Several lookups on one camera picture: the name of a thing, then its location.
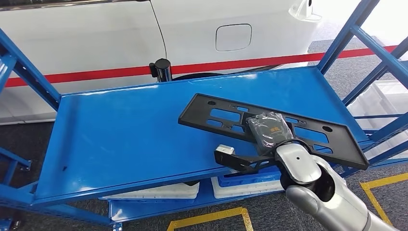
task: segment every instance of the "red stripe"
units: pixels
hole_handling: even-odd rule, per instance
[[[387,51],[392,51],[395,47],[396,46],[387,46],[384,48]],[[178,66],[172,66],[171,72],[173,74],[186,74],[186,73],[194,73],[194,72],[208,72],[208,71],[238,69],[238,68],[247,68],[247,67],[311,62],[311,61],[321,60],[324,54],[325,53],[322,52],[322,53],[289,55],[289,56],[261,58],[261,59],[225,61],[225,62],[205,63],[205,64],[178,65]],[[368,48],[347,50],[347,51],[341,52],[339,55],[339,58],[350,58],[350,57],[366,56],[366,55],[372,55],[372,54],[374,53]],[[103,79],[103,78],[141,76],[141,75],[148,75],[148,74],[150,74],[150,69],[148,66],[138,66],[138,67],[109,69],[109,70],[53,74],[53,75],[45,75],[45,77],[50,83],[63,83],[63,82]],[[7,80],[5,87],[19,87],[19,86],[25,86],[25,85],[27,84],[21,78],[10,78]]]

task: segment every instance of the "blue metal shelf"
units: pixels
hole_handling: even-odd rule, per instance
[[[346,124],[357,141],[369,140],[313,66],[68,94],[61,98],[34,203],[227,174],[214,160],[220,143],[257,155],[251,143],[177,123],[198,92]]]
[[[140,204],[131,201],[110,201],[109,217],[113,223],[125,222],[129,220],[148,218],[163,214],[177,213],[195,208],[201,208],[211,205],[242,200],[254,196],[267,195],[278,192],[267,192],[260,194],[251,194],[246,196],[237,196],[216,199],[213,193],[213,187],[210,179],[200,181],[200,190],[193,204]]]

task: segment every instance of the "lower shelf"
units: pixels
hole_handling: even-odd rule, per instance
[[[405,163],[408,163],[408,158],[387,159],[387,160],[381,161],[379,163],[376,163],[370,166],[370,168],[390,167],[393,165],[399,165],[399,164],[405,164]]]
[[[242,200],[253,196],[266,195],[278,192],[281,191],[216,199],[214,197],[211,180],[204,179],[200,181],[200,189],[198,191],[197,198],[194,200],[194,203],[192,204],[177,204],[177,203],[141,204],[123,200],[109,201],[109,216],[112,219],[113,223],[118,223],[158,215],[171,214],[211,205],[218,205],[222,203]]]

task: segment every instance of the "mounting hole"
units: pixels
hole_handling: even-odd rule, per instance
[[[333,131],[333,129],[331,129],[331,128],[328,127],[328,126],[323,126],[322,128],[323,128],[323,130],[325,130],[325,131],[327,131],[327,132],[332,132],[332,131]]]

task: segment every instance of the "white plastic part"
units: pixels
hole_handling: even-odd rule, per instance
[[[377,80],[347,108],[353,116],[403,114],[408,111],[408,90],[398,80]],[[357,119],[357,122],[363,129],[380,129],[395,119]],[[407,140],[406,130],[365,152],[365,155],[370,160]],[[408,151],[405,151],[391,159],[407,157]]]
[[[213,185],[214,197],[217,199],[257,193],[278,192],[283,190],[281,182],[279,180],[221,187],[218,183],[218,178],[212,177],[211,183]]]
[[[131,199],[195,199],[200,183],[188,186],[184,183],[171,184],[157,188],[126,192],[111,196],[104,196],[103,200],[131,200]]]
[[[289,9],[289,13],[299,20],[320,20],[320,16],[313,15],[313,0],[297,0]]]

